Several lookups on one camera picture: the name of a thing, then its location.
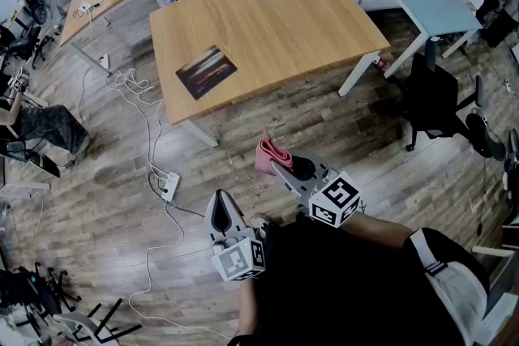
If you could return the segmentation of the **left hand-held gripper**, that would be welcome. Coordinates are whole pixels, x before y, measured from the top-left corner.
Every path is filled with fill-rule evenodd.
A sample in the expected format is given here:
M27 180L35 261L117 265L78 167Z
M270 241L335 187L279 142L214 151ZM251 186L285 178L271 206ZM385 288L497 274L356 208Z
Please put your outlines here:
M226 190L216 190L209 200L204 226L212 242L212 264L224 281L244 281L265 270L262 242L255 238L253 228L245 227L242 218L233 197Z

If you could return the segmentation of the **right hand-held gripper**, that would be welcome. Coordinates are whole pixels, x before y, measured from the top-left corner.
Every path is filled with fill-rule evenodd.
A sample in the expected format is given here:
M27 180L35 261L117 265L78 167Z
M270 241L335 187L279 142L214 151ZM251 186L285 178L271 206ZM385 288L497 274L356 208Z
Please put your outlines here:
M362 210L362 192L346 171L325 169L316 176L315 163L296 155L292 155L291 168L276 160L271 161L271 166L285 187L300 196L299 203L313 220L339 228Z

